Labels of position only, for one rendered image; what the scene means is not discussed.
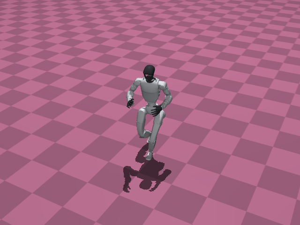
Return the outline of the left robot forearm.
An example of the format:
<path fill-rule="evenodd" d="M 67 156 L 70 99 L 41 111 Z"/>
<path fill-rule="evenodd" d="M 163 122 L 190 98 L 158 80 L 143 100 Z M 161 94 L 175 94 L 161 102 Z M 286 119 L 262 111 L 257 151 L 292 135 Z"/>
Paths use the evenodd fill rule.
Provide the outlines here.
<path fill-rule="evenodd" d="M 172 96 L 170 96 L 168 99 L 165 99 L 165 100 L 163 101 L 163 103 L 160 104 L 161 107 L 162 107 L 162 109 L 165 109 L 166 106 L 169 105 L 169 104 L 171 103 L 171 101 L 172 101 Z"/>

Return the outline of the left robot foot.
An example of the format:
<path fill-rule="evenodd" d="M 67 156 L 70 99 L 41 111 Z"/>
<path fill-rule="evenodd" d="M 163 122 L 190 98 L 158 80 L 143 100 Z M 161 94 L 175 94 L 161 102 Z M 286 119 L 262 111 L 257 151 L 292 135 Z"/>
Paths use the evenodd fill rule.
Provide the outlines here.
<path fill-rule="evenodd" d="M 148 152 L 147 156 L 146 156 L 146 160 L 151 160 L 152 159 L 152 154 L 153 154 L 153 151 L 152 153 L 151 152 Z"/>

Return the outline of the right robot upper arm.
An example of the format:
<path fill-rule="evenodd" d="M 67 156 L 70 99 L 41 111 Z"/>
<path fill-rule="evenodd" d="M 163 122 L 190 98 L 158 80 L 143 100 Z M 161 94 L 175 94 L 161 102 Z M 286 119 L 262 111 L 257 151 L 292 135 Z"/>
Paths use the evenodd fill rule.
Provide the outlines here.
<path fill-rule="evenodd" d="M 136 90 L 136 88 L 140 85 L 142 78 L 136 78 L 135 81 L 133 82 L 133 84 L 130 87 L 129 90 L 129 94 L 132 95 L 132 97 L 134 96 L 134 91 Z"/>

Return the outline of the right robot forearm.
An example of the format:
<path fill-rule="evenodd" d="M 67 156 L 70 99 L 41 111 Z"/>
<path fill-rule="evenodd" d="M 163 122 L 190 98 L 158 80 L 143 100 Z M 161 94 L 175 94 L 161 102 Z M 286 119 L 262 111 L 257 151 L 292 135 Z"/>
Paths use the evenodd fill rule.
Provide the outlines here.
<path fill-rule="evenodd" d="M 127 101 L 129 101 L 129 100 L 131 100 L 133 97 L 132 97 L 132 95 L 130 95 L 129 94 L 129 91 L 127 92 Z M 134 103 L 133 103 L 134 104 Z M 132 106 L 133 106 L 133 104 L 132 104 Z"/>

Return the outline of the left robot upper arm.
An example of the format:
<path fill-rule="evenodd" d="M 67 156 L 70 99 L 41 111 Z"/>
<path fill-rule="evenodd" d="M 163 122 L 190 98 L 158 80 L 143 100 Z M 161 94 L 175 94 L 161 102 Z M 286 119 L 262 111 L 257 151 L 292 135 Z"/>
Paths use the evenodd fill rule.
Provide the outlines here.
<path fill-rule="evenodd" d="M 158 82 L 158 86 L 159 88 L 164 92 L 164 94 L 166 94 L 165 99 L 168 99 L 171 95 L 168 87 L 167 87 L 167 83 L 164 81 L 159 81 Z"/>

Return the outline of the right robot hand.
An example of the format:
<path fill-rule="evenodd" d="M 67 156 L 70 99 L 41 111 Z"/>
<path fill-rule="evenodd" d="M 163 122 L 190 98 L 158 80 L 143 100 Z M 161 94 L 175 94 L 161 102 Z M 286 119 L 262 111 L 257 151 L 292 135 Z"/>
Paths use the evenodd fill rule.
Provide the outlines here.
<path fill-rule="evenodd" d="M 129 100 L 128 101 L 128 103 L 127 103 L 127 107 L 128 106 L 130 106 L 131 107 L 131 105 L 134 103 L 134 101 L 133 101 L 134 99 L 132 98 L 131 100 Z M 130 107 L 128 107 L 128 108 L 130 108 Z"/>

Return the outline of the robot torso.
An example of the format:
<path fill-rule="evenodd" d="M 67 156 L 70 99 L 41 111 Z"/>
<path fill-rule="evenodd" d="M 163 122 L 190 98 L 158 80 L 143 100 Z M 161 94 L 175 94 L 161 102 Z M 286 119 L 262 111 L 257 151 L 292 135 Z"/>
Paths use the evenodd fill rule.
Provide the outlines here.
<path fill-rule="evenodd" d="M 152 83 L 146 82 L 145 77 L 142 78 L 140 86 L 141 86 L 141 91 L 142 91 L 142 96 L 144 100 L 147 102 L 146 105 L 146 113 L 152 115 L 154 111 L 151 111 L 153 109 L 156 109 L 156 107 L 153 106 L 158 106 L 156 104 L 156 101 L 160 95 L 160 88 L 158 86 L 158 82 L 160 81 L 158 78 L 156 80 L 152 79 L 151 81 L 154 81 Z M 155 112 L 156 113 L 156 112 Z"/>

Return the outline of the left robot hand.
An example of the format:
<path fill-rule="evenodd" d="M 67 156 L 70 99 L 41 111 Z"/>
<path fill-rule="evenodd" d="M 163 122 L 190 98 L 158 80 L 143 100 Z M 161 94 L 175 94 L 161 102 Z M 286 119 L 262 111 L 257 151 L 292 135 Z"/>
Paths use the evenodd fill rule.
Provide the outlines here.
<path fill-rule="evenodd" d="M 161 107 L 161 105 L 159 105 L 159 106 L 153 106 L 153 107 L 156 107 L 156 109 L 153 109 L 153 110 L 151 110 L 151 111 L 154 111 L 154 112 L 151 112 L 151 113 L 154 113 L 154 114 L 156 114 L 156 115 L 154 115 L 154 114 L 152 114 L 152 115 L 154 115 L 154 116 L 157 116 L 159 113 L 160 113 L 160 111 L 162 111 L 162 107 Z M 156 112 L 156 113 L 155 113 Z M 153 116 L 153 117 L 154 117 Z"/>

